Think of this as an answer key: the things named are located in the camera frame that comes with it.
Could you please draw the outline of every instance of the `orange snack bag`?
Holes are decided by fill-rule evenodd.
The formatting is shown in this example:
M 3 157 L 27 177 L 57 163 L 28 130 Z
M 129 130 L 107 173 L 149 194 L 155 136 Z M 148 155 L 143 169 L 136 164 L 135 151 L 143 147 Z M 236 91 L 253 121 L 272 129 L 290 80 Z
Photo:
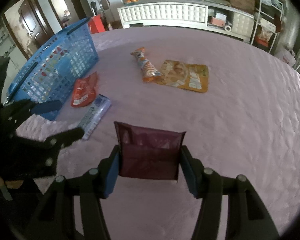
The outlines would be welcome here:
M 138 64 L 143 71 L 143 81 L 149 82 L 155 80 L 157 77 L 161 76 L 161 73 L 152 65 L 152 63 L 145 57 L 146 49 L 144 47 L 136 49 L 134 52 L 130 53 L 135 56 L 138 60 Z
M 82 107 L 89 105 L 97 96 L 98 74 L 92 73 L 87 78 L 78 78 L 74 83 L 71 106 Z

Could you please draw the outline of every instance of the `maroon snack packet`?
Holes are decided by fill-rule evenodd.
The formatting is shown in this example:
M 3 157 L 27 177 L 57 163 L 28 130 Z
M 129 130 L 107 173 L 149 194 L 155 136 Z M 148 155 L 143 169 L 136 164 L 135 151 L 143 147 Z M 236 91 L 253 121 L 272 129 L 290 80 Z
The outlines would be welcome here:
M 121 148 L 119 175 L 137 179 L 177 180 L 179 151 L 186 132 L 114 122 Z

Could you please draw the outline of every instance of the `red box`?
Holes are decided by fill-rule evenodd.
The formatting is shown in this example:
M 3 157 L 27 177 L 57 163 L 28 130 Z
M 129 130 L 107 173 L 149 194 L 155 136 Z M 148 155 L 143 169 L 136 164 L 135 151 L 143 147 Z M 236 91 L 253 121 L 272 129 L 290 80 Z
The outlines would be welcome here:
M 212 18 L 211 18 L 211 24 L 223 28 L 223 27 L 226 25 L 226 21 L 223 21 L 223 20 L 217 19 L 217 18 L 215 18 L 215 17 L 212 17 Z
M 91 20 L 88 22 L 91 34 L 105 32 L 105 28 L 101 21 L 101 14 L 91 17 Z

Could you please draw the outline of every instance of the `pink tablecloth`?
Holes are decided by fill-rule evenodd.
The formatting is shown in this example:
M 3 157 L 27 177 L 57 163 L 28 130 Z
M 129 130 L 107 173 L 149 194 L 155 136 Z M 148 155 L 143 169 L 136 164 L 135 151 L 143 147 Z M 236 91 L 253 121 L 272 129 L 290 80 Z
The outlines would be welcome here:
M 60 153 L 58 174 L 72 178 L 98 166 L 117 143 L 113 121 L 187 131 L 184 144 L 204 166 L 222 176 L 249 178 L 282 232 L 300 210 L 300 75 L 264 51 L 199 30 L 140 27 L 94 34 L 93 40 L 100 60 L 91 72 L 98 71 L 99 93 L 113 105 L 88 141 Z M 157 67 L 165 59 L 206 64 L 208 92 L 143 83 L 130 55 L 142 46 Z M 33 117 L 20 132 L 39 137 L 66 129 L 85 111 L 68 101 L 57 118 L 64 122 L 38 129 L 34 119 L 46 122 Z M 44 191 L 49 180 L 37 183 Z M 182 172 L 178 182 L 119 177 L 101 203 L 113 240 L 190 239 L 200 208 Z

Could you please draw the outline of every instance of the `dark red package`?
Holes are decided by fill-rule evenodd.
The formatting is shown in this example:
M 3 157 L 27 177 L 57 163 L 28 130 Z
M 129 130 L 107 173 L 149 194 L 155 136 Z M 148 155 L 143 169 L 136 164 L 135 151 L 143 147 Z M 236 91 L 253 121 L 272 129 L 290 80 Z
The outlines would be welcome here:
M 119 175 L 137 179 L 177 180 L 179 151 L 186 132 L 114 122 L 121 148 Z
M 92 73 L 87 78 L 78 78 L 74 83 L 72 92 L 71 106 L 82 107 L 87 106 L 97 96 L 98 74 Z

